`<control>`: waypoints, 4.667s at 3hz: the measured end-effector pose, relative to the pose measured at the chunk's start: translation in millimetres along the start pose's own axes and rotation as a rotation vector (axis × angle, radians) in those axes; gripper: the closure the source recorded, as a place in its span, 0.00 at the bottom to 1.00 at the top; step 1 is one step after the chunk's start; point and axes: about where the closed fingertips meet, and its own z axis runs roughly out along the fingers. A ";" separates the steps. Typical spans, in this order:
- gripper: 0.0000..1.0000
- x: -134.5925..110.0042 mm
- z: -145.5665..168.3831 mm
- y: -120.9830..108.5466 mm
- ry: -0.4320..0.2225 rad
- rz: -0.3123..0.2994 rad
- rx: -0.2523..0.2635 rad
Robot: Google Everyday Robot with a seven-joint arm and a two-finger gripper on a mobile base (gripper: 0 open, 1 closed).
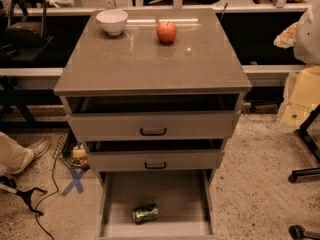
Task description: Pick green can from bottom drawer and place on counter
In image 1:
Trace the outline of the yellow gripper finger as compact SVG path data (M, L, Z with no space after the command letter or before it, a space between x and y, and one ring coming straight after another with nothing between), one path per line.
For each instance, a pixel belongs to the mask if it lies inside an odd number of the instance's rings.
M273 41L276 47L287 49L295 45L295 34L297 23L291 24L284 31L282 31Z

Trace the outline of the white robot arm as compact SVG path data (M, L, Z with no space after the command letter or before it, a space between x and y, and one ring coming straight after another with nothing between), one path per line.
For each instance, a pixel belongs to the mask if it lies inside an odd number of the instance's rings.
M294 48L294 57L306 67L287 78L284 102L278 113L283 126L298 129L320 104L320 6L312 5L279 34L273 44Z

